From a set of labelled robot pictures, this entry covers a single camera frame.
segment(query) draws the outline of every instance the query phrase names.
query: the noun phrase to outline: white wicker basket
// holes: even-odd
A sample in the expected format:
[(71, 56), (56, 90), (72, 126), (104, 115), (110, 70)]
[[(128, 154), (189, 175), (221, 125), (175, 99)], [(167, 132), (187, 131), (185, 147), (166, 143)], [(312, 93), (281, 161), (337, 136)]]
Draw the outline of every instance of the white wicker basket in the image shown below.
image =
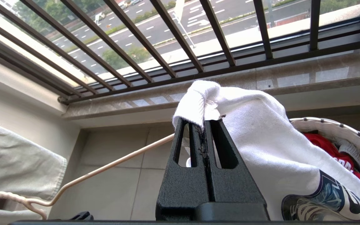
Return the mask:
[(304, 117), (290, 119), (290, 123), (300, 132), (318, 130), (320, 135), (329, 140), (334, 140), (334, 137), (344, 138), (360, 149), (360, 132), (337, 121)]

